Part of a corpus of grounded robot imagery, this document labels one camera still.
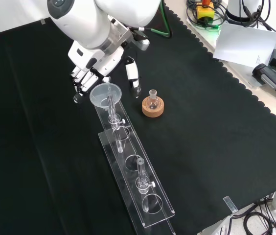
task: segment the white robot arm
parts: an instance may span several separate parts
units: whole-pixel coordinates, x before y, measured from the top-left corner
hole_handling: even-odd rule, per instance
[[[123,47],[133,41],[146,50],[148,40],[137,44],[133,27],[146,26],[154,17],[161,0],[47,0],[48,11],[55,24],[74,43],[69,57],[76,65],[73,82],[82,96],[98,80],[109,81],[106,76],[120,62]],[[126,59],[128,79],[140,92],[136,63]]]

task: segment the circular hole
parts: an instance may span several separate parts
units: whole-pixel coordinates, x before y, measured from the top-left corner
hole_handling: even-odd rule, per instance
[[[117,130],[113,130],[113,136],[117,141],[125,141],[129,138],[129,129],[125,126],[120,126]]]
[[[158,213],[162,209],[162,206],[162,199],[154,193],[145,196],[142,200],[143,211],[149,214]]]
[[[130,155],[125,160],[125,167],[130,171],[138,171],[137,159],[141,158],[139,155]]]
[[[120,115],[116,114],[116,118],[113,120],[111,119],[111,116],[108,117],[109,124],[117,124],[120,121]]]

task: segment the transparent acrylic stand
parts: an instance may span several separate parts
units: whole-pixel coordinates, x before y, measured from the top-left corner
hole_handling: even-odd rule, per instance
[[[100,84],[90,93],[104,128],[99,138],[134,228],[139,235],[175,234],[168,220],[175,212],[120,98],[120,88],[112,83]]]

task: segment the glass tube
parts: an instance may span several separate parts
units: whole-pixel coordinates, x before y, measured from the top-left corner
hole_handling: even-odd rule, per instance
[[[137,159],[137,168],[138,168],[138,189],[141,194],[146,194],[149,191],[149,181],[147,178],[144,159]]]

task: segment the funnel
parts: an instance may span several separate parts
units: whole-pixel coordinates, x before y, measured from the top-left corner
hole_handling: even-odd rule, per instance
[[[113,83],[102,83],[90,92],[90,101],[94,106],[108,110],[109,103],[107,95],[109,94],[112,95],[114,104],[117,104],[122,97],[122,91],[117,85]]]

